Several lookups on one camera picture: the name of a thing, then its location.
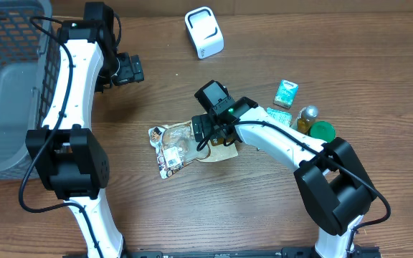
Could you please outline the clear brown snack bag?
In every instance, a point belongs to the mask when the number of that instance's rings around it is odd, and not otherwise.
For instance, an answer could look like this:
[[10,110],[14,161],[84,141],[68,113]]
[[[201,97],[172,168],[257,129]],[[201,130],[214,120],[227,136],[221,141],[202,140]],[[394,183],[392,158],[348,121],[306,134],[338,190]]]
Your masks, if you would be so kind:
[[201,150],[197,150],[198,143],[194,139],[191,121],[174,125],[164,125],[163,127],[169,129],[169,140],[164,140],[164,142],[174,143],[181,149],[181,153],[184,155],[184,165],[193,161],[213,163],[238,156],[235,144],[224,147],[223,145],[211,146],[208,143]]

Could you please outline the white red snack packet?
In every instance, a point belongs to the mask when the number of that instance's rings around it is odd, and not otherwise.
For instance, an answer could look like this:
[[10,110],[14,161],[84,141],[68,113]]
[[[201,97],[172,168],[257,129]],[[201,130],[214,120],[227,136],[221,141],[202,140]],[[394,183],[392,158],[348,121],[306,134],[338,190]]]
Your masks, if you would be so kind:
[[184,155],[174,143],[165,143],[169,140],[169,129],[156,126],[148,130],[150,144],[156,151],[156,162],[162,179],[173,176],[184,167]]

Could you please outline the teal large tissue pack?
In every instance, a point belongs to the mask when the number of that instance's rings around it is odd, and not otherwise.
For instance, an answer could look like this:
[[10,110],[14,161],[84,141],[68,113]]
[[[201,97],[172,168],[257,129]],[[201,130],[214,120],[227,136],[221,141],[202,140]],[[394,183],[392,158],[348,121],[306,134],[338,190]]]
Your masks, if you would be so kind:
[[267,108],[267,114],[283,125],[290,126],[292,122],[292,115],[288,112]]

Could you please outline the small Kleenex tissue pack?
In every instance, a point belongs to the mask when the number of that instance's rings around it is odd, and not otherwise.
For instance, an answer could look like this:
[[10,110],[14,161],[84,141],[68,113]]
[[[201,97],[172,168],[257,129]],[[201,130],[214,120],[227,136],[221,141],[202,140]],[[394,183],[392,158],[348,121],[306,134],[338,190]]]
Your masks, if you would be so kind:
[[298,84],[287,80],[281,80],[273,102],[280,107],[290,109],[297,92]]

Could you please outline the yellow oil bottle silver cap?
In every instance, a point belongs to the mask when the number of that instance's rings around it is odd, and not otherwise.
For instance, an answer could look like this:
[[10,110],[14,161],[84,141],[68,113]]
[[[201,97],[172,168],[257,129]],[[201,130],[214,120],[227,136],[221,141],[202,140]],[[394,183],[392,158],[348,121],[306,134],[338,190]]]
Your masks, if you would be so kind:
[[292,124],[292,129],[297,130],[299,133],[307,134],[312,125],[318,118],[318,108],[314,105],[304,107],[298,117]]

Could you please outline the green lid white jar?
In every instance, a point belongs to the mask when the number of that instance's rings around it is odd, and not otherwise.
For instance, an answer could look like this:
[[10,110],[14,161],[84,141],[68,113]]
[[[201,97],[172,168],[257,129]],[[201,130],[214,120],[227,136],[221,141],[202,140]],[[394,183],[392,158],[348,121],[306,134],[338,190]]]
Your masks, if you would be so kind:
[[318,121],[310,127],[308,135],[312,138],[321,139],[330,143],[336,137],[336,130],[329,122]]

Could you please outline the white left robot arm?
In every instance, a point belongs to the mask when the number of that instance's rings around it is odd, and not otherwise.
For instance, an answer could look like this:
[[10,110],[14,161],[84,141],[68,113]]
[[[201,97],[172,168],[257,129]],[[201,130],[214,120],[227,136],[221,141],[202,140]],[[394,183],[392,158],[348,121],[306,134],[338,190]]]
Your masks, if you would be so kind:
[[[19,187],[20,206],[34,214],[69,208],[87,245],[85,257],[129,255],[106,197],[108,156],[91,130],[96,92],[144,79],[139,57],[118,52],[121,36],[114,25],[119,21],[105,3],[87,2],[82,19],[63,21],[56,34],[46,33],[60,46],[60,73],[46,118],[25,139],[32,163]],[[32,171],[59,204],[26,205],[24,190]]]

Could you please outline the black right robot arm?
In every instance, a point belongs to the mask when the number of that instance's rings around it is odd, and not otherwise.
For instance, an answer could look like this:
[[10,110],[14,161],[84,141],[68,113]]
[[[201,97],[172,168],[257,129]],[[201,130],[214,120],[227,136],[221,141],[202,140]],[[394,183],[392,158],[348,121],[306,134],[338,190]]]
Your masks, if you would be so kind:
[[293,172],[306,211],[318,225],[311,247],[284,247],[281,257],[380,257],[377,247],[354,244],[361,220],[377,197],[374,185],[351,145],[342,138],[327,143],[283,125],[255,101],[234,100],[212,80],[194,95],[205,114],[194,116],[197,148],[218,137],[252,145]]

